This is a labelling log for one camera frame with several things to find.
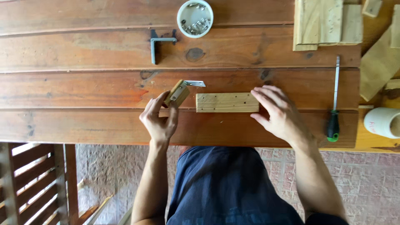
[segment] dark t-shirt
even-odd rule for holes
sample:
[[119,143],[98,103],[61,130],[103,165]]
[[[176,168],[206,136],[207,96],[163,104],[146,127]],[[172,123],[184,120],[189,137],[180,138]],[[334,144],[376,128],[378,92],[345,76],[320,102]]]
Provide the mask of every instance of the dark t-shirt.
[[[245,147],[193,147],[176,166],[167,225],[304,224],[281,199],[257,151]],[[348,225],[316,213],[307,225]]]

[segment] silver bracket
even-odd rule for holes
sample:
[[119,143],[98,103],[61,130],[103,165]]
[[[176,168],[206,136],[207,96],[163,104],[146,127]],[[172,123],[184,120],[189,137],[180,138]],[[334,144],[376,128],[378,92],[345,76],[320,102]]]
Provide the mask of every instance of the silver bracket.
[[204,84],[203,81],[197,81],[197,80],[185,80],[182,82],[182,84],[177,88],[177,90],[172,94],[170,100],[175,101],[179,95],[182,93],[182,91],[186,88],[186,86],[197,86],[197,87],[205,87],[206,85]]
[[177,42],[178,40],[176,38],[152,38],[150,39],[150,50],[151,50],[151,63],[156,65],[156,50],[154,47],[154,43],[156,41],[173,41]]

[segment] left hand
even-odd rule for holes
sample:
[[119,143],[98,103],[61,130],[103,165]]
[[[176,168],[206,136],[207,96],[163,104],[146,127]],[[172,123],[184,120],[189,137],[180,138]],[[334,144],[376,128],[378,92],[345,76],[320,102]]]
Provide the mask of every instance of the left hand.
[[169,92],[160,94],[156,99],[150,99],[139,116],[140,121],[147,128],[152,141],[155,143],[169,143],[178,126],[179,111],[175,101],[171,101],[169,117],[158,117],[162,103]]

